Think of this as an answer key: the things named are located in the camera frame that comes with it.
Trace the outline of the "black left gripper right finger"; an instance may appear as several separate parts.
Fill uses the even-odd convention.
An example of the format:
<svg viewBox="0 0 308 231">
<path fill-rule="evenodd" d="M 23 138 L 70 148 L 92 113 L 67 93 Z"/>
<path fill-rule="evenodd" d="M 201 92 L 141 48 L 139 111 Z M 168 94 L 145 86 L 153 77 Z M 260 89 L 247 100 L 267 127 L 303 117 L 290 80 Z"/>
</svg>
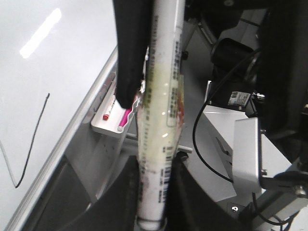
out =
<svg viewBox="0 0 308 231">
<path fill-rule="evenodd" d="M 217 205 L 195 181 L 184 160 L 176 154 L 172 161 L 166 216 L 168 231 L 242 231 L 243 224 Z"/>
</svg>

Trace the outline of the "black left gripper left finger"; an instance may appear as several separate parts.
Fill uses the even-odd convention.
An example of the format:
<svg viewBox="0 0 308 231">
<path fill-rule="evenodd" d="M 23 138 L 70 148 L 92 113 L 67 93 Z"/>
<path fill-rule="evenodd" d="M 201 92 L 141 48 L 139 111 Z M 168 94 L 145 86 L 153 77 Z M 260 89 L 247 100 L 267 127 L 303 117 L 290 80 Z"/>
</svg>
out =
<svg viewBox="0 0 308 231">
<path fill-rule="evenodd" d="M 131 231 L 137 207 L 139 172 L 129 156 L 103 196 L 91 203 L 75 173 L 61 180 L 39 218 L 38 231 Z"/>
</svg>

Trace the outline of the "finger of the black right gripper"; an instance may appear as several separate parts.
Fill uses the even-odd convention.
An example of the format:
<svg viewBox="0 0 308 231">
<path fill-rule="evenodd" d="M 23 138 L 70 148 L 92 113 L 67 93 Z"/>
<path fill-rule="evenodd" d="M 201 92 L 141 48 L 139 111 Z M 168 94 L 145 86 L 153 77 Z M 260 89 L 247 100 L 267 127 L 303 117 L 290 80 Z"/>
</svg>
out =
<svg viewBox="0 0 308 231">
<path fill-rule="evenodd" d="M 150 41 L 152 0 L 114 0 L 118 72 L 116 99 L 130 108 L 141 86 L 143 65 Z"/>
</svg>

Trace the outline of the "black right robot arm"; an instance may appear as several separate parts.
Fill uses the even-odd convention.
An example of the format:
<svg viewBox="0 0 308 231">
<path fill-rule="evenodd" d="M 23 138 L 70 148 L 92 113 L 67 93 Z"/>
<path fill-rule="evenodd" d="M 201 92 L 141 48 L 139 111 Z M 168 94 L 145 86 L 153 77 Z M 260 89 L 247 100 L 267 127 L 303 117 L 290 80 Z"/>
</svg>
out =
<svg viewBox="0 0 308 231">
<path fill-rule="evenodd" d="M 237 135 L 245 141 L 232 151 L 232 177 L 228 182 L 247 190 L 252 202 L 238 218 L 223 211 L 201 189 L 176 153 L 183 122 L 180 99 L 181 35 L 187 12 L 183 0 L 115 0 L 118 47 L 116 99 L 130 109 L 141 83 L 145 91 L 138 111 L 139 198 L 137 223 L 156 231 L 164 222 L 184 231 L 248 231 L 263 224 L 289 230 L 297 212 L 283 217 L 272 206 L 283 196 L 308 191 L 308 167 L 265 177 L 262 130 L 270 140 L 295 137 L 308 141 L 308 3 L 305 0 L 197 0 L 194 7 L 220 13 L 268 8 L 261 27 L 260 47 L 220 40 L 212 62 L 225 75 L 215 79 L 202 108 L 210 105 L 235 110 L 239 92 L 231 79 L 241 79 L 248 99 L 257 104 L 253 117 L 236 120 Z"/>
</svg>

